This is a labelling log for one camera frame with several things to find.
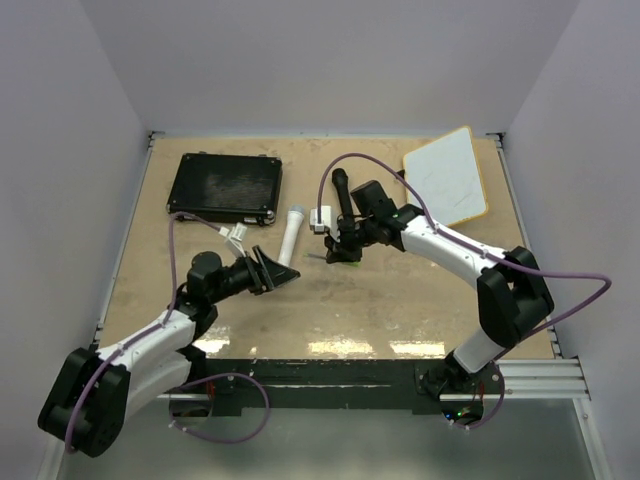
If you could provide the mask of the green whiteboard marker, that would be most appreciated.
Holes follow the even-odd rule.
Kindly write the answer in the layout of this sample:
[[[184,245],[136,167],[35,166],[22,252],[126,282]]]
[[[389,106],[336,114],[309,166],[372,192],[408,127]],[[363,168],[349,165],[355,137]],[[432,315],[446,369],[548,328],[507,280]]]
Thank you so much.
[[[350,267],[359,267],[360,262],[356,261],[356,262],[352,262],[352,261],[329,261],[326,259],[325,256],[322,256],[320,254],[315,254],[315,253],[305,253],[303,254],[304,258],[308,258],[308,259],[312,259],[312,260],[318,260],[321,261],[324,264],[335,264],[335,265],[344,265],[344,266],[350,266]]]

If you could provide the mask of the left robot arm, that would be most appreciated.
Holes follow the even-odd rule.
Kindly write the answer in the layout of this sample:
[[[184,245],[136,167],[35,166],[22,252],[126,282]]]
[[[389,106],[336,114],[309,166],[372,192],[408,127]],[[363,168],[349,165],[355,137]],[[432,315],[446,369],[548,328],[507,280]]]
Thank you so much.
[[[77,348],[66,357],[39,413],[39,429],[72,451],[102,455],[125,422],[157,396],[205,385],[206,356],[194,343],[217,319],[219,302],[244,291],[271,292],[299,276],[260,247],[229,266],[215,252],[199,253],[157,319],[118,343]]]

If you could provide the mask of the yellow framed whiteboard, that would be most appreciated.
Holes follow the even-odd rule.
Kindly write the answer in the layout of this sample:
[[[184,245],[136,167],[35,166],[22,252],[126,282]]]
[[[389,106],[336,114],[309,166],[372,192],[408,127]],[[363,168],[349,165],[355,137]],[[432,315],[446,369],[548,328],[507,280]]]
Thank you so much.
[[[485,215],[489,204],[472,130],[462,126],[403,157],[407,200],[423,201],[431,217],[448,227]]]

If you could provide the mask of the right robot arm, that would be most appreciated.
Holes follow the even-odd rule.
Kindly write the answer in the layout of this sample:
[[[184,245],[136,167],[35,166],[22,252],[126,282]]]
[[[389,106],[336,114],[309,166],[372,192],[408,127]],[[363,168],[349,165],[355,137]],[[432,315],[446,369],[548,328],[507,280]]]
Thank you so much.
[[[523,341],[554,309],[534,255],[523,247],[490,247],[428,222],[411,204],[398,207],[381,184],[369,181],[354,190],[335,181],[340,213],[328,205],[312,210],[310,228],[324,237],[329,263],[358,262],[364,248],[382,244],[433,261],[464,280],[477,293],[479,329],[428,370],[421,386],[432,398],[466,393],[481,371],[502,352]]]

